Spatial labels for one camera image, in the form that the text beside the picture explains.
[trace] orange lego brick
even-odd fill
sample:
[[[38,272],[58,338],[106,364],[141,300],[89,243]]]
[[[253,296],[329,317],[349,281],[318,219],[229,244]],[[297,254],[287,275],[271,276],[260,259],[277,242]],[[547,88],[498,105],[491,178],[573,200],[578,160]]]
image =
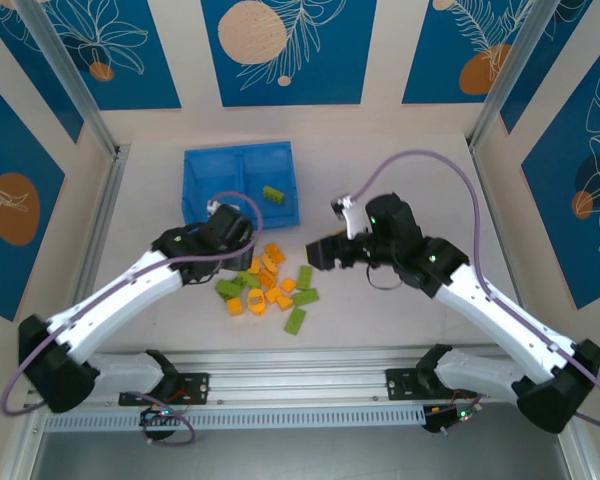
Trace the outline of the orange lego brick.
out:
[[[285,297],[284,295],[280,295],[278,298],[276,298],[276,302],[278,303],[280,310],[283,312],[293,307],[293,300],[291,300],[289,297]]]
[[[271,257],[266,253],[262,254],[262,264],[267,270],[269,270],[274,275],[278,274],[278,266],[273,260],[271,260]]]
[[[284,254],[280,250],[280,247],[276,243],[270,243],[264,247],[264,251],[269,255],[269,258],[276,264],[280,264],[286,260]]]
[[[242,305],[242,301],[239,298],[230,298],[227,300],[227,308],[232,317],[244,313],[244,305]]]
[[[260,282],[260,285],[266,287],[267,289],[276,286],[276,276],[266,269],[260,270],[260,273],[258,274],[258,281]]]
[[[280,295],[282,295],[282,290],[280,290],[278,287],[274,287],[264,294],[269,303],[276,303],[276,298],[278,298]]]
[[[251,259],[251,268],[247,270],[251,275],[257,275],[260,273],[260,257],[253,257]]]
[[[267,303],[264,301],[264,292],[259,288],[249,290],[247,295],[247,306],[255,315],[263,315],[267,311]]]
[[[294,282],[290,278],[285,278],[282,284],[280,284],[280,288],[282,288],[287,293],[291,293],[296,289],[296,282]]]

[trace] white table surface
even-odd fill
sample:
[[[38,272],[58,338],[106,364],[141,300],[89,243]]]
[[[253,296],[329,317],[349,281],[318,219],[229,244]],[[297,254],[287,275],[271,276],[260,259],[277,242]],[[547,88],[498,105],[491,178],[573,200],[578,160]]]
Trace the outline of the white table surface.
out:
[[[306,264],[304,245],[344,227],[330,207],[343,193],[358,190],[389,155],[409,148],[429,148],[455,160],[479,182],[466,142],[459,134],[339,136],[285,138],[291,140],[301,225],[267,230],[256,254],[275,241],[287,257],[279,279],[295,278]],[[283,138],[253,139],[253,143]],[[100,288],[134,263],[164,230],[184,223],[180,209],[184,151],[202,145],[187,140],[136,141],[117,198],[96,280]],[[412,206],[425,235],[444,237],[470,254],[473,214],[470,197],[456,174],[425,158],[403,160],[373,185],[365,200],[395,191]],[[513,296],[513,287],[489,212],[482,201],[482,258],[489,279]],[[216,278],[232,278],[226,272]],[[379,285],[394,285],[389,267],[372,272]],[[364,266],[314,271],[313,284],[321,300],[307,305],[300,333],[283,331],[289,312],[270,306],[266,315],[230,317],[213,289],[189,286],[163,298],[123,326],[102,351],[163,351],[224,349],[288,349],[323,347],[418,346],[434,343],[492,343],[463,316],[430,300],[422,292],[402,287],[384,292],[367,284]]]

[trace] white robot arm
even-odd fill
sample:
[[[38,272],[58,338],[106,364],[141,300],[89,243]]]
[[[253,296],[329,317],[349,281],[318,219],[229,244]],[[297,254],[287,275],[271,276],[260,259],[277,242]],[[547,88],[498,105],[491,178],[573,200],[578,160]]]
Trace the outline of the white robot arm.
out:
[[[390,265],[405,284],[464,314],[511,356],[511,361],[491,360],[436,345],[417,366],[417,381],[431,398],[436,398],[440,388],[470,390],[517,404],[527,418],[546,431],[557,433],[564,428],[592,384],[557,351],[576,357],[595,374],[600,366],[600,349],[595,344],[586,340],[576,345],[488,282],[490,291],[485,291],[467,256],[446,240],[423,237],[410,207],[395,194],[369,202],[366,216],[354,212],[357,207],[350,199],[332,205],[347,220],[347,232],[307,245],[309,263],[320,270],[330,270],[335,260],[343,268],[355,262],[374,268]],[[148,392],[163,401],[170,398],[181,388],[182,379],[159,352],[149,350],[131,357],[94,352],[109,335],[159,298],[199,282],[220,267],[245,270],[251,261],[249,254],[233,263],[172,266],[169,258],[237,249],[251,232],[246,217],[234,208],[221,206],[206,224],[165,232],[136,264],[89,299],[46,322],[35,316],[25,320],[20,326],[21,362],[45,337],[64,329],[25,370],[51,410],[64,412],[89,396],[125,391]],[[149,267],[150,273],[138,276]],[[121,280],[136,277],[116,287]],[[494,296],[541,331],[551,344],[547,346],[513,318],[492,300]]]
[[[66,412],[89,396],[126,391],[150,392],[159,400],[170,398],[182,387],[183,378],[160,352],[148,350],[135,356],[94,352],[158,299],[202,283],[220,268],[246,270],[253,249],[222,261],[173,264],[170,259],[223,256],[246,248],[252,233],[248,217],[227,205],[216,206],[206,223],[164,232],[138,262],[86,300],[46,321],[36,315],[25,319],[19,326],[21,364],[42,342],[57,335],[24,369],[49,408]]]
[[[342,268],[356,262],[389,265],[406,285],[462,313],[511,356],[511,361],[491,360],[436,345],[416,367],[417,382],[431,398],[441,388],[490,395],[516,404],[543,430],[562,431],[593,388],[565,356],[595,376],[597,345],[590,340],[575,344],[551,330],[479,278],[451,243],[423,236],[411,208],[396,194],[371,200],[366,215],[350,197],[335,200],[332,207],[346,220],[347,232],[307,245],[311,265],[319,270],[334,268],[336,260]]]

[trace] lego block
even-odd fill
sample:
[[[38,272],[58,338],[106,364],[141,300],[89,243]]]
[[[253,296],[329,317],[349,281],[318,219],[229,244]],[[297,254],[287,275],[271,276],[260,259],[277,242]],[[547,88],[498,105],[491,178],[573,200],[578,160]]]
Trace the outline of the lego block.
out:
[[[227,308],[229,309],[229,314],[232,317],[235,317],[236,315],[242,315],[244,313],[244,306],[239,298],[230,298],[227,301]]]
[[[234,285],[237,285],[238,287],[240,287],[240,294],[242,293],[242,290],[244,290],[245,287],[245,283],[242,281],[242,279],[240,277],[235,277],[231,280],[231,283],[233,283]],[[229,298],[234,298],[234,297],[239,297],[240,294],[238,295],[233,295]]]
[[[313,276],[313,268],[308,265],[300,267],[300,273],[298,274],[298,281],[296,282],[296,288],[298,290],[307,290],[311,288],[311,277]]]
[[[269,255],[269,258],[271,258],[271,260],[273,260],[276,265],[286,260],[284,254],[280,250],[280,247],[278,247],[278,245],[275,243],[270,243],[269,245],[264,247],[264,251],[267,255]]]
[[[247,270],[251,275],[257,275],[260,273],[260,257],[253,257],[251,259],[251,268]]]
[[[244,285],[248,286],[249,288],[260,287],[260,282],[258,281],[258,279],[251,275],[249,272],[240,272],[238,274],[238,278],[240,279],[240,281],[242,281]]]
[[[241,287],[244,287],[244,285],[245,285],[244,280],[242,280],[242,278],[240,278],[240,275],[237,275],[236,277],[233,277],[231,279],[231,281],[233,283],[235,283],[236,285],[240,285]]]
[[[249,290],[247,295],[247,307],[255,315],[263,315],[267,311],[267,303],[264,301],[264,292],[259,288]]]
[[[290,278],[285,278],[282,284],[280,284],[280,288],[282,288],[287,293],[291,293],[296,289],[296,282],[294,282]]]
[[[229,280],[219,280],[216,283],[216,292],[221,295],[229,295],[231,298],[239,297],[240,293],[242,293],[242,288],[240,285],[236,285]]]
[[[276,286],[276,276],[266,269],[260,270],[260,273],[258,274],[258,281],[260,282],[261,286],[267,289]]]
[[[305,290],[304,292],[296,293],[292,295],[293,303],[297,307],[301,307],[303,305],[307,305],[309,303],[317,302],[320,300],[318,296],[318,291],[315,288],[310,288],[309,290]]]
[[[266,253],[262,254],[262,264],[264,265],[264,268],[266,268],[267,270],[269,270],[274,275],[278,274],[278,266],[271,259],[271,257],[269,255],[267,255]]]
[[[264,198],[272,202],[279,203],[281,205],[284,203],[284,193],[268,185],[265,185],[265,187],[262,189],[262,195],[264,195]]]
[[[300,331],[300,327],[302,326],[302,322],[304,322],[304,317],[306,314],[307,312],[301,308],[294,308],[289,316],[289,320],[287,320],[284,331],[290,333],[291,335],[297,335]]]
[[[276,298],[276,303],[283,312],[293,307],[293,300],[291,300],[289,297],[285,297],[284,295],[280,295],[278,298]]]
[[[280,290],[278,287],[274,287],[264,294],[269,303],[276,303],[276,298],[278,298],[280,295],[282,295],[282,290]]]

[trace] blue tray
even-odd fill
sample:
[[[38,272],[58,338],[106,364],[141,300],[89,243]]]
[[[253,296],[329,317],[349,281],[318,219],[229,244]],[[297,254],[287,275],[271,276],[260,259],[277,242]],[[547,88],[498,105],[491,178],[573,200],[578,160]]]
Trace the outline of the blue tray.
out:
[[[284,193],[282,204],[264,198],[265,186]],[[226,190],[251,197],[264,217],[264,228],[292,227],[300,224],[298,192],[293,170],[291,143],[267,143],[235,147],[188,150],[184,154],[182,213],[186,223],[207,219],[207,201]],[[255,222],[246,202],[227,198]]]

